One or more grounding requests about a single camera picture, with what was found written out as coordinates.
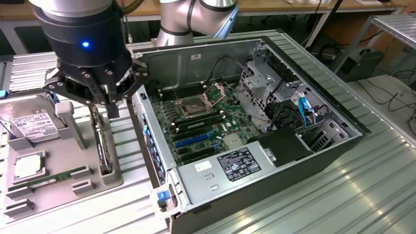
ram slot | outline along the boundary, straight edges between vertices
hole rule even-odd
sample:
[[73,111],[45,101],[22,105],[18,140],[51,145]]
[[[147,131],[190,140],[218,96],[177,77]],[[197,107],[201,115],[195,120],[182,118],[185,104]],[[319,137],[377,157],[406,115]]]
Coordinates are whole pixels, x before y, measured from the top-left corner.
[[211,112],[211,113],[207,113],[207,114],[191,117],[191,118],[179,119],[179,120],[174,121],[174,125],[178,126],[178,125],[182,125],[185,123],[193,122],[195,120],[201,120],[201,119],[203,119],[206,117],[215,116],[215,115],[222,114],[222,113],[223,113],[223,111],[215,111],[215,112]]
[[185,87],[185,88],[177,88],[177,89],[169,89],[159,91],[159,99],[162,101],[170,101],[174,100],[175,98],[185,98],[189,96],[198,95],[203,92],[203,88],[201,85],[191,86],[191,87]]
[[217,114],[214,116],[206,117],[193,122],[183,123],[175,127],[175,132],[179,134],[191,131],[197,128],[205,128],[215,123],[223,122],[222,117],[223,117],[222,114]]

power supply label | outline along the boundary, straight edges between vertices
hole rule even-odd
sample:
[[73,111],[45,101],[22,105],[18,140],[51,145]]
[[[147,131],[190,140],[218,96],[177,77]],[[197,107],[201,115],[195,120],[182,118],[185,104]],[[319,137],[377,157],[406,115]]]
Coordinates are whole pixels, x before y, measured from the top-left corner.
[[25,138],[34,139],[57,133],[47,113],[39,113],[10,119]]
[[217,157],[229,181],[235,181],[261,170],[247,148],[238,149]]

white sticker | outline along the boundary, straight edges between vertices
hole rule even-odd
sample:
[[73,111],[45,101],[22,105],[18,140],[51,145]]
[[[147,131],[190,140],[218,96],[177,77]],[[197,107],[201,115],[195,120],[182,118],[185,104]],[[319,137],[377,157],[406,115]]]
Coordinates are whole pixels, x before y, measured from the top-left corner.
[[201,59],[201,54],[190,55],[190,60]]
[[210,165],[210,162],[209,161],[205,161],[205,162],[201,162],[198,164],[194,165],[194,168],[195,168],[195,171],[197,172],[201,172],[202,170],[206,170],[211,167]]
[[26,139],[43,137],[57,133],[55,126],[47,113],[11,118],[10,121]]

metal table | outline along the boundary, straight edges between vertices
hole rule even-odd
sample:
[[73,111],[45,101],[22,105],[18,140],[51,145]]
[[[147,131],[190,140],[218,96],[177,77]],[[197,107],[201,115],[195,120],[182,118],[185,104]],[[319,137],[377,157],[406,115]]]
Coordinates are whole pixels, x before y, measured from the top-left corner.
[[[321,173],[198,233],[414,232],[414,140],[369,106],[286,34],[269,30],[233,34],[230,38],[253,36],[270,37],[371,130],[371,135]],[[211,39],[195,38],[198,42],[207,40]],[[150,43],[139,43],[130,48],[150,46]],[[14,56],[10,87],[17,90],[41,85],[41,72],[53,66],[53,62],[53,53]],[[77,105],[77,121],[82,121],[85,114],[83,107]],[[121,117],[111,122],[111,128],[123,185],[6,225],[1,233],[25,233],[26,230],[34,233],[167,233],[165,222],[154,217],[149,203],[150,183],[130,132],[130,120]]]
[[[350,54],[351,50],[359,43],[362,36],[367,32],[367,28],[370,25],[378,27],[382,32],[390,34],[397,40],[399,40],[406,46],[409,46],[413,50],[416,50],[416,14],[409,13],[403,15],[391,15],[391,16],[370,16],[353,40],[350,43],[345,53],[342,56],[335,60],[331,71],[334,73],[338,72],[343,62],[346,61],[347,55]],[[379,37],[375,36],[370,41],[369,45],[373,45],[374,41]]]

blue pcie slot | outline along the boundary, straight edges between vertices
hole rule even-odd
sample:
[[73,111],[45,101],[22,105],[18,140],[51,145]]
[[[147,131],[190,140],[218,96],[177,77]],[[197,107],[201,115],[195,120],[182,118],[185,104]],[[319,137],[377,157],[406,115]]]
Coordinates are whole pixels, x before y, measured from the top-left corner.
[[206,140],[209,138],[207,134],[203,134],[201,136],[197,136],[194,138],[190,138],[189,140],[183,140],[175,143],[174,147],[178,148],[181,146],[190,145],[198,141]]

